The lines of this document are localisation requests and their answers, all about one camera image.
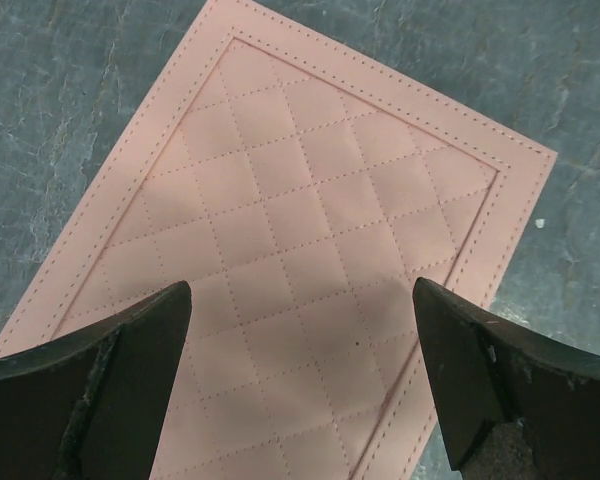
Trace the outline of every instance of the quilted pattern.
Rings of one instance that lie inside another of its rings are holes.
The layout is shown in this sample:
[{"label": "quilted pattern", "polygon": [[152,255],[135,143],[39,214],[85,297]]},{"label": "quilted pattern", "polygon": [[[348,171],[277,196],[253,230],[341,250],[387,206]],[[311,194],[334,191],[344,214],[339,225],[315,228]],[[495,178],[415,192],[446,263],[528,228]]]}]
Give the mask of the quilted pattern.
[{"label": "quilted pattern", "polygon": [[188,280],[152,478],[345,479],[495,173],[233,40],[57,335]]}]

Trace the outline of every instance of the stone countertop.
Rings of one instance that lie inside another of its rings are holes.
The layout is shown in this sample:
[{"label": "stone countertop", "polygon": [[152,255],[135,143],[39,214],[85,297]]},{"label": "stone countertop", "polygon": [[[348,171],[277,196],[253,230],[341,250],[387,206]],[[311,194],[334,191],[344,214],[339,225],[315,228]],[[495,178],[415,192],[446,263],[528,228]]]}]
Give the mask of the stone countertop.
[{"label": "stone countertop", "polygon": [[[264,3],[559,152],[492,310],[600,353],[600,0]],[[0,329],[201,6],[0,0]]]}]

